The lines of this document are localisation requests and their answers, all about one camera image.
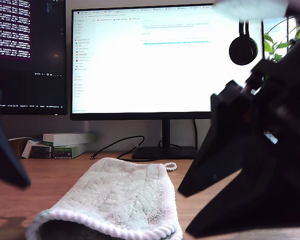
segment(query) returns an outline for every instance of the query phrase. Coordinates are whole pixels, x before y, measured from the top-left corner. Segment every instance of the black headphones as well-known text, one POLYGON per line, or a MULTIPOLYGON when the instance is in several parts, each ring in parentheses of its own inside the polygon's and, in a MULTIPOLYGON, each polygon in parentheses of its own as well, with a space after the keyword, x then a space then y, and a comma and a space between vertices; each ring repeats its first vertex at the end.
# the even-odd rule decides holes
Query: black headphones
POLYGON ((258 45, 250 38, 249 35, 249 22, 239 22, 239 34, 230 45, 229 55, 232 60, 237 65, 243 66, 250 64, 256 59, 258 55, 258 45))

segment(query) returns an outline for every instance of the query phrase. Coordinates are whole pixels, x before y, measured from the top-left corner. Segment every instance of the washcloth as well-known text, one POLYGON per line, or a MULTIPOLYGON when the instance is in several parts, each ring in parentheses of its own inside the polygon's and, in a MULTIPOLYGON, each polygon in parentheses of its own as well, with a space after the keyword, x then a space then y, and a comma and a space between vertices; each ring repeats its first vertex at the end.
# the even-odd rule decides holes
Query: washcloth
POLYGON ((27 240, 181 240, 175 163, 103 158, 52 208, 37 215, 27 240))

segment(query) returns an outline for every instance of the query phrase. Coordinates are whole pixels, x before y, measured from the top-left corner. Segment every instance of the computer monitor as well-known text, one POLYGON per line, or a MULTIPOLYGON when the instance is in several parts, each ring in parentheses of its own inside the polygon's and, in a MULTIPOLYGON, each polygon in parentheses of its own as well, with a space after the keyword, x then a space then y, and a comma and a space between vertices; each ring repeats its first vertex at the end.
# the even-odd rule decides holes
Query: computer monitor
POLYGON ((66 115, 65 0, 0 0, 0 112, 66 115))
POLYGON ((213 93, 244 85, 264 55, 262 22, 250 21, 249 34, 258 54, 242 66, 229 56, 239 20, 212 4, 75 9, 70 117, 168 120, 167 149, 170 119, 208 119, 213 93))

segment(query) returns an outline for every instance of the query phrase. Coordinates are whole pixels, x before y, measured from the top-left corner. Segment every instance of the white web page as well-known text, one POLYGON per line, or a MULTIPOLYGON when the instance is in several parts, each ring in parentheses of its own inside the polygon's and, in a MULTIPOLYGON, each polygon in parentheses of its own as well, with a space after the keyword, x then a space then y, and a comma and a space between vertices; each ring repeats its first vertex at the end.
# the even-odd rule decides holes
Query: white web page
POLYGON ((229 46, 239 22, 213 7, 75 12, 73 113, 209 112, 231 80, 243 85, 262 58, 238 66, 229 46))

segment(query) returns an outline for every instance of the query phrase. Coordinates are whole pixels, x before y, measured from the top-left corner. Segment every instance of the cable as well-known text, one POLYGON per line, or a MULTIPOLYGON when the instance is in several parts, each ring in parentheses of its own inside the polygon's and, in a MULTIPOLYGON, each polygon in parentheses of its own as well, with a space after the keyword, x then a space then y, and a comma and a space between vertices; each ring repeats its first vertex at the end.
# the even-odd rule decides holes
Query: cable
MULTIPOLYGON (((160 147, 160 144, 161 144, 162 142, 163 142, 162 140, 160 140, 160 141, 159 141, 159 143, 158 143, 158 147, 160 147)), ((181 149, 181 151, 183 150, 182 146, 179 146, 179 145, 176 145, 176 144, 172 144, 172 143, 170 143, 170 146, 173 146, 173 147, 180 148, 180 149, 181 149)))
POLYGON ((25 136, 25 137, 11 138, 11 139, 8 139, 8 141, 15 141, 15 140, 21 140, 21 139, 34 139, 34 138, 29 137, 29 136, 25 136))
POLYGON ((195 150, 198 150, 198 128, 195 119, 192 119, 193 127, 194 127, 194 135, 195 135, 195 150))
POLYGON ((131 150, 129 150, 129 151, 127 151, 127 152, 121 154, 120 156, 118 156, 117 159, 123 160, 123 161, 126 161, 126 162, 132 162, 132 163, 154 162, 154 161, 159 161, 159 160, 161 160, 161 158, 158 158, 158 159, 144 159, 144 160, 143 160, 143 159, 142 159, 142 160, 135 160, 135 159, 125 159, 125 158, 122 158, 123 156, 125 156, 125 155, 131 153, 133 150, 135 150, 135 149, 138 148, 141 144, 144 143, 144 141, 145 141, 145 136, 142 136, 142 135, 129 136, 129 137, 122 138, 122 139, 120 139, 120 140, 118 140, 118 141, 115 141, 114 143, 111 143, 110 145, 108 145, 108 146, 102 148, 101 150, 97 151, 95 154, 93 154, 93 155, 91 156, 90 159, 91 159, 91 160, 92 160, 92 159, 95 159, 95 157, 96 157, 99 153, 101 153, 102 151, 104 151, 104 150, 106 150, 106 149, 112 147, 113 145, 115 145, 115 144, 117 144, 117 143, 120 143, 120 142, 125 141, 125 140, 128 140, 128 139, 136 139, 136 138, 142 138, 142 141, 141 141, 137 146, 135 146, 134 148, 132 148, 131 150))
MULTIPOLYGON (((104 150, 106 150, 106 149, 112 147, 113 145, 115 145, 115 144, 117 144, 117 143, 120 143, 120 142, 125 141, 125 140, 128 140, 128 139, 137 139, 137 138, 142 138, 142 141, 138 144, 138 146, 140 146, 141 144, 144 143, 144 141, 145 141, 145 136, 142 136, 142 135, 128 136, 128 137, 122 138, 122 139, 120 139, 120 140, 118 140, 118 141, 115 141, 115 142, 111 143, 110 145, 108 145, 108 146, 102 148, 101 150, 97 151, 95 154, 93 154, 93 155, 90 157, 90 159, 91 159, 91 160, 94 159, 99 153, 101 153, 102 151, 104 151, 104 150)), ((133 149, 131 149, 130 151, 127 151, 126 153, 120 155, 120 157, 122 157, 122 156, 124 156, 124 155, 127 155, 127 154, 129 154, 129 153, 131 153, 131 152, 132 152, 133 150, 135 150, 136 148, 137 148, 137 147, 135 146, 135 147, 134 147, 133 149)))

